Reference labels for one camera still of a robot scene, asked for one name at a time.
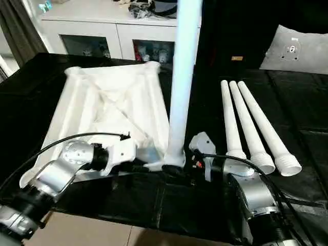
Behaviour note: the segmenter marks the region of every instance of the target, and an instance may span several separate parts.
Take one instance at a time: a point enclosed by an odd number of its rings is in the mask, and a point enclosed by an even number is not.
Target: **white plastic part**
[[[237,113],[240,119],[242,130],[251,154],[251,161],[258,166],[265,174],[272,173],[276,167],[270,155],[267,154],[262,144],[260,136],[254,126],[252,118],[248,112],[246,104],[242,99],[236,81],[230,82],[230,89],[234,99]]]
[[[221,92],[226,132],[225,137],[227,139],[227,155],[246,159],[246,155],[241,147],[234,108],[231,101],[228,82],[226,80],[221,81]]]
[[[133,161],[136,157],[137,146],[133,139],[129,138],[107,147],[107,151],[109,153],[108,162],[106,168],[101,170],[101,176],[109,175],[113,167],[122,162]]]
[[[196,136],[194,136],[191,139],[191,142],[189,144],[189,149],[191,151],[199,150],[201,153],[207,153],[211,155],[216,154],[215,145],[210,140],[210,138],[207,136],[206,132],[200,132]],[[208,182],[211,182],[211,167],[214,158],[213,157],[205,157],[204,159],[205,163],[205,180]]]
[[[190,89],[197,48],[197,31],[202,0],[178,1],[178,27],[174,49],[173,80],[171,91],[169,145],[165,162],[183,167]]]
[[[245,83],[240,81],[238,86],[256,121],[256,124],[275,157],[275,165],[281,175],[293,176],[298,174],[302,170],[302,166],[296,157],[287,150]]]

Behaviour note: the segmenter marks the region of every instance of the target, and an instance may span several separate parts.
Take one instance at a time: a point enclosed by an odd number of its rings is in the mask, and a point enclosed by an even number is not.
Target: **glass cabinet door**
[[[111,58],[105,37],[60,35],[67,54]]]
[[[122,59],[115,24],[41,21],[54,53]]]
[[[174,42],[134,39],[133,47],[136,60],[173,63]]]

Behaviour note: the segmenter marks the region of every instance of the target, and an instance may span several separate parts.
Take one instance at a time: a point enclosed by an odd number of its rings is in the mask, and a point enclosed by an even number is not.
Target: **small label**
[[[232,56],[231,60],[242,60],[243,58],[243,56]]]
[[[296,50],[296,47],[294,45],[290,46],[289,52],[293,53],[293,52],[295,52],[295,50]]]

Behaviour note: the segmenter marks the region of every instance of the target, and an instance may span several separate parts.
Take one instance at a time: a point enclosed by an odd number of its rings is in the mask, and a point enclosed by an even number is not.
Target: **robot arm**
[[[23,239],[31,238],[38,228],[43,228],[42,218],[58,202],[79,170],[95,170],[107,176],[114,166],[133,161],[135,155],[132,139],[106,149],[81,140],[68,142],[59,158],[46,164],[10,205],[0,207],[0,245],[22,245]]]
[[[194,136],[189,148],[194,153],[216,154],[215,146],[205,132]],[[213,160],[213,157],[200,160],[204,163],[205,179],[208,181],[211,180],[211,172],[218,171],[212,166]],[[243,238],[258,246],[299,245],[284,224],[271,190],[258,173],[244,163],[231,159],[225,160],[219,172],[222,173],[223,183],[229,187],[229,193],[237,197],[234,213],[242,213],[240,222],[245,227],[242,230]]]

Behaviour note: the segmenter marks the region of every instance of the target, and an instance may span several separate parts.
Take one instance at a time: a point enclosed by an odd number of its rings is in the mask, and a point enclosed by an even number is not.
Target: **curtain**
[[[20,67],[47,52],[21,0],[0,0],[0,25]]]

